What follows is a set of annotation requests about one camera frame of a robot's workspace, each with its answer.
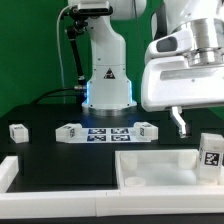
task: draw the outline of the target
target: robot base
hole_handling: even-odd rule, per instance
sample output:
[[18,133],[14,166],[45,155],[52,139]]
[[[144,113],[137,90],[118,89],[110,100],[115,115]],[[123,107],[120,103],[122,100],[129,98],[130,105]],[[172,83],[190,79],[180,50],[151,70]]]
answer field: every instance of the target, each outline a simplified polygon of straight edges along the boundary
[[121,108],[121,109],[97,109],[97,108],[91,108],[88,106],[82,105],[83,112],[85,114],[93,114],[97,116],[102,117],[115,117],[115,116],[122,116],[125,114],[133,113],[137,111],[137,103],[133,103],[133,105]]

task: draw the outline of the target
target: blue led light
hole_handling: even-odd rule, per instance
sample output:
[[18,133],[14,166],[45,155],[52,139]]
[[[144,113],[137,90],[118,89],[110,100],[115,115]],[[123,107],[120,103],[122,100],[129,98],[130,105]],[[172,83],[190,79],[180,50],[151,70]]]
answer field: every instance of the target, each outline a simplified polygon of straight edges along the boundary
[[86,104],[89,104],[89,82],[86,84]]
[[130,102],[133,103],[133,99],[132,99],[132,82],[129,81],[129,85],[130,85]]

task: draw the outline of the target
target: green background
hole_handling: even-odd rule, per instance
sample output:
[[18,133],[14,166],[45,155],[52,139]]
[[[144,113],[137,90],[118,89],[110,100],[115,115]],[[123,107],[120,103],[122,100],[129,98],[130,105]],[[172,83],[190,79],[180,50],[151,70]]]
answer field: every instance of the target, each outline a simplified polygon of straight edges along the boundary
[[[144,51],[151,41],[151,14],[161,2],[148,0],[145,13],[138,19]],[[0,1],[0,116],[17,105],[30,103],[49,90],[62,87],[56,21],[60,9],[66,5],[66,0]],[[70,24],[70,18],[65,18],[60,24],[65,85],[68,87],[77,84],[70,44],[64,34],[64,29]],[[136,21],[112,21],[112,26],[126,40],[127,76],[133,82],[133,98],[140,102],[144,57],[139,47]],[[88,34],[79,37],[77,42],[84,74],[88,79],[92,73]],[[222,108],[213,111],[224,118]]]

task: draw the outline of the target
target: table surface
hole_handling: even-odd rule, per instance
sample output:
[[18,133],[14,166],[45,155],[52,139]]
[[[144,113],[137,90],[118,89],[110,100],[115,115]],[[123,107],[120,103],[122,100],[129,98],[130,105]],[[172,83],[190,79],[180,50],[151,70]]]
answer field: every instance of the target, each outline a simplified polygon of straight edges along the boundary
[[[192,137],[181,139],[168,112],[137,112],[118,117],[81,113],[75,105],[21,105],[0,118],[0,162],[7,155],[19,158],[19,173],[8,192],[117,189],[115,151],[198,149],[201,133],[224,135],[224,121],[208,109],[184,111]],[[65,144],[55,140],[55,129],[67,123],[84,128],[133,127],[149,122],[159,128],[151,143]],[[29,143],[15,144],[9,125],[29,129]],[[63,219],[0,220],[0,223],[221,223],[224,214],[116,216]]]

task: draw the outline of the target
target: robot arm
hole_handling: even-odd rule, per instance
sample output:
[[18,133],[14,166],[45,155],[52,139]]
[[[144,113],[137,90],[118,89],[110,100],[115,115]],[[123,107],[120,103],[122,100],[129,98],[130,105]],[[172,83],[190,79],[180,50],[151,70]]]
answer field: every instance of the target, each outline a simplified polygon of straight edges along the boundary
[[164,0],[162,8],[166,15],[156,13],[152,20],[155,40],[145,56],[142,106],[170,110],[181,137],[187,137],[182,108],[224,104],[223,1]]
[[[110,19],[134,18],[133,0],[69,0],[75,35],[88,32],[92,46],[92,77],[87,82],[83,111],[116,116],[133,110],[131,81],[126,76],[126,44],[111,27]],[[136,0],[138,15],[146,0]]]

